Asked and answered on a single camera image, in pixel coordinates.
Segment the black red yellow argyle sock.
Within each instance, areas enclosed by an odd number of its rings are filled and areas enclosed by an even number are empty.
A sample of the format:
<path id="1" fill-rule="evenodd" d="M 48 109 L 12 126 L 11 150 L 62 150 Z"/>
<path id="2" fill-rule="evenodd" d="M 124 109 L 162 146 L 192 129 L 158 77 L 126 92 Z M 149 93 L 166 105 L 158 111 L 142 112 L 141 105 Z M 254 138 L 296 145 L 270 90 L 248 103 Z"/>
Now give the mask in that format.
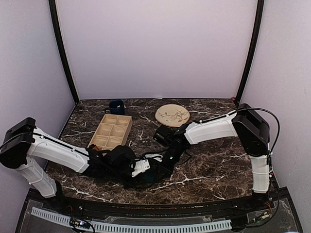
<path id="1" fill-rule="evenodd" d="M 100 149 L 99 149 L 95 144 L 91 144 L 91 145 L 89 146 L 89 148 L 90 148 L 91 150 L 100 151 Z"/>

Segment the wooden compartment box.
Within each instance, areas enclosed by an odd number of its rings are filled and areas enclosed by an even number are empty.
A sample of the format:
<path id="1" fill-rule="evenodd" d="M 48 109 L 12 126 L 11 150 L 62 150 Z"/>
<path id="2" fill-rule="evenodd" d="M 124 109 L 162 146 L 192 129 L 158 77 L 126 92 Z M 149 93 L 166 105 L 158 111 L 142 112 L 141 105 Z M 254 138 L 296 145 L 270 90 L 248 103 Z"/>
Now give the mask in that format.
<path id="1" fill-rule="evenodd" d="M 132 125 L 131 116 L 105 114 L 87 148 L 91 144 L 95 144 L 100 150 L 113 150 L 116 146 L 124 146 Z"/>

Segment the dark green sock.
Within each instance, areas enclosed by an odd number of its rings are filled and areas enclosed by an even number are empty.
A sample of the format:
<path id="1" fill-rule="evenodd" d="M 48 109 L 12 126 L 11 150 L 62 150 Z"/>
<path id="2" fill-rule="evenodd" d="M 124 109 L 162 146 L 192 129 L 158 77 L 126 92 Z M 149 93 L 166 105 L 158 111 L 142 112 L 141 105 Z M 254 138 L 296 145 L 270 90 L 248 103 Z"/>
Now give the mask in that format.
<path id="1" fill-rule="evenodd" d="M 146 183 L 155 183 L 158 178 L 157 170 L 147 170 L 142 174 L 142 179 Z"/>

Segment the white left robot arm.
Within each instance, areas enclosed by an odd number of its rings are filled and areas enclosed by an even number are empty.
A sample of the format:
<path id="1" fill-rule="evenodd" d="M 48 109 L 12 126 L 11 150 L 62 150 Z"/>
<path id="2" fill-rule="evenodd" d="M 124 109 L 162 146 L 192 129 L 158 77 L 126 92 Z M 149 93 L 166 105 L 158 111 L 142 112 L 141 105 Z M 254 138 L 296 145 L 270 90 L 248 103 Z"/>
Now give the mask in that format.
<path id="1" fill-rule="evenodd" d="M 50 205 L 59 212 L 65 211 L 69 202 L 61 195 L 61 186 L 45 173 L 36 157 L 87 177 L 114 176 L 127 187 L 137 186 L 139 175 L 151 168 L 150 159 L 137 160 L 128 146 L 100 151 L 75 147 L 46 134 L 35 125 L 35 119 L 27 117 L 6 132 L 0 162 L 18 171 L 43 197 L 50 198 Z"/>

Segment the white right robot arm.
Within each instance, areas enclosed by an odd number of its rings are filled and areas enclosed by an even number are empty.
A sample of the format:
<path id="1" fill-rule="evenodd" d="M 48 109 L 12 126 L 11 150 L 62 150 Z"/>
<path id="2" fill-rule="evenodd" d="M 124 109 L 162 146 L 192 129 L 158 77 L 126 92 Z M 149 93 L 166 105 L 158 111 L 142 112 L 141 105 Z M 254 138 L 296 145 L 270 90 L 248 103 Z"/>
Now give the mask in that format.
<path id="1" fill-rule="evenodd" d="M 270 186 L 271 156 L 275 147 L 270 144 L 270 126 L 258 114 L 259 111 L 261 108 L 244 103 L 225 115 L 187 123 L 176 130 L 160 126 L 154 134 L 154 140 L 168 148 L 162 159 L 163 167 L 172 173 L 181 154 L 191 145 L 238 137 L 252 166 L 255 195 L 248 199 L 248 207 L 253 211 L 259 210 L 267 202 L 265 194 Z"/>

